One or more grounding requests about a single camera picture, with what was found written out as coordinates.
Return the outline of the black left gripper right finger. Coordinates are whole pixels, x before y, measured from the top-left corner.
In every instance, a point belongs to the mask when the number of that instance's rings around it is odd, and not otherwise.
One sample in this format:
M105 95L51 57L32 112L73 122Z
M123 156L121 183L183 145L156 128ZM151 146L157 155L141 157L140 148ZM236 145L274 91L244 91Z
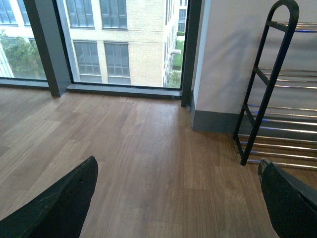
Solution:
M273 229L280 238L317 236L317 191L268 159L258 176Z

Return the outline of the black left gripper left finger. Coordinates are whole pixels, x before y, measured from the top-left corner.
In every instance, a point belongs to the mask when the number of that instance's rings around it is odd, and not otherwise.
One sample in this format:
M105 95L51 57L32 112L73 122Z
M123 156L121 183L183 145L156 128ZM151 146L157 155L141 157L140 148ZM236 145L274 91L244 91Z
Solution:
M98 178L90 156L37 197L0 222L2 238L78 238Z

